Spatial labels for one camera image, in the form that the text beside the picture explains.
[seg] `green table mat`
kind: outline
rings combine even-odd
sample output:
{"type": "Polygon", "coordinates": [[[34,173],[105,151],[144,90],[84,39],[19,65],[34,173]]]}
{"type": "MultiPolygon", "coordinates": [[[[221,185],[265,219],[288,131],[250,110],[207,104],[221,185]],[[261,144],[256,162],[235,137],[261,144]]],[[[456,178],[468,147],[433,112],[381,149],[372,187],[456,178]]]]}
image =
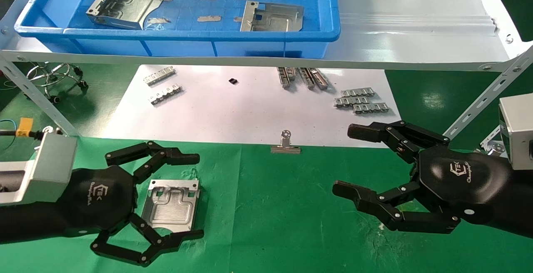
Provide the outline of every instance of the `green table mat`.
{"type": "MultiPolygon", "coordinates": [[[[75,168],[104,168],[104,154],[138,140],[81,138],[75,168]]],[[[336,197],[337,179],[385,191],[408,180],[409,165],[387,149],[303,147],[275,155],[267,145],[158,142],[198,153],[198,165],[166,165],[154,179],[198,178],[200,240],[142,268],[93,254],[96,235],[0,246],[3,272],[404,273],[517,272],[533,267],[533,240],[463,222],[451,235],[382,230],[336,197]]],[[[144,160],[125,165],[130,172],[144,160]]],[[[137,213],[148,182],[139,189],[137,213]]],[[[404,209],[423,210],[418,203],[404,209]]],[[[144,250],[124,228],[113,244],[144,250]]]]}

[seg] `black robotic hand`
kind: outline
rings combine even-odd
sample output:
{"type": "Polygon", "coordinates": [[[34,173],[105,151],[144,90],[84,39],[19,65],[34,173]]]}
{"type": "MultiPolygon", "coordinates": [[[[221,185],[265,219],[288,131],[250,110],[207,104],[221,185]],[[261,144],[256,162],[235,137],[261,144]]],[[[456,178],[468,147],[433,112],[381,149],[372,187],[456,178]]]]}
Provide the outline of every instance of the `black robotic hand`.
{"type": "Polygon", "coordinates": [[[533,171],[513,170],[506,158],[451,151],[448,138],[405,121],[352,124],[348,136],[383,142],[414,163],[409,182],[384,193],[340,180],[333,185],[333,194],[390,230],[451,233],[462,219],[533,238],[533,171]],[[413,199],[429,212],[396,208],[413,199]]]}
{"type": "Polygon", "coordinates": [[[0,244],[50,237],[78,237],[99,233],[91,250],[100,256],[146,267],[160,254],[179,249],[185,240],[201,238],[203,230],[171,233],[161,237],[135,214],[137,184],[162,165],[193,165],[198,154],[183,154],[155,142],[109,152],[105,169],[75,169],[69,184],[55,203],[35,202],[0,207],[0,244]],[[133,175],[119,167],[152,156],[133,175]],[[112,235],[131,224],[150,243],[144,253],[107,244],[112,235]]]}

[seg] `yellow tag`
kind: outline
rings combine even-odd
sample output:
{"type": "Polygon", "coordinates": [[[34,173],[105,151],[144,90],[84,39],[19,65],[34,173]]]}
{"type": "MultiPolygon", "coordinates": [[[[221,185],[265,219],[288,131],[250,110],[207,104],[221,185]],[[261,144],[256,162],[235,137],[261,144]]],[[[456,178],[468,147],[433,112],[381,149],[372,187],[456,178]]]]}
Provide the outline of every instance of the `yellow tag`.
{"type": "Polygon", "coordinates": [[[19,128],[17,129],[17,136],[30,136],[30,131],[32,131],[32,125],[32,118],[20,118],[19,128]]]}

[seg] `blue plastic tray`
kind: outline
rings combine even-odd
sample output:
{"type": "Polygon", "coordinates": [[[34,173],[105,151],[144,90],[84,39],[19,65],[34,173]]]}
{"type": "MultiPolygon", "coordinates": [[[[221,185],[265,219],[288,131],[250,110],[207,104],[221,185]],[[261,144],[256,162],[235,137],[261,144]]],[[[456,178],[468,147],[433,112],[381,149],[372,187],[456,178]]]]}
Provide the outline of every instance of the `blue plastic tray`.
{"type": "Polygon", "coordinates": [[[165,1],[148,18],[165,17],[165,30],[121,30],[93,24],[94,0],[30,0],[15,30],[53,52],[135,56],[270,56],[322,58],[341,32],[337,0],[255,0],[303,5],[299,32],[240,32],[246,0],[165,1]],[[220,22],[197,22],[220,15],[220,22]]]}

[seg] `logo on robotic hand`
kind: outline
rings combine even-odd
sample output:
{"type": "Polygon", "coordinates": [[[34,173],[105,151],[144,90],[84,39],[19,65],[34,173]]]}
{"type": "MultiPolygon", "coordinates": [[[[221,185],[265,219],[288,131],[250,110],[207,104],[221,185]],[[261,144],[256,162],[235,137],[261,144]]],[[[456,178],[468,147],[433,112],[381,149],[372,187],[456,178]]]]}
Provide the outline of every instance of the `logo on robotic hand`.
{"type": "Polygon", "coordinates": [[[107,190],[109,189],[108,186],[105,186],[103,184],[97,186],[94,185],[95,183],[91,182],[91,185],[89,186],[89,194],[87,195],[87,206],[91,205],[93,197],[97,197],[97,201],[101,200],[102,197],[107,195],[107,190]]]}
{"type": "Polygon", "coordinates": [[[466,182],[472,182],[472,168],[470,168],[470,164],[467,161],[465,161],[464,164],[459,163],[458,161],[450,163],[450,172],[457,176],[468,174],[466,182]]]}

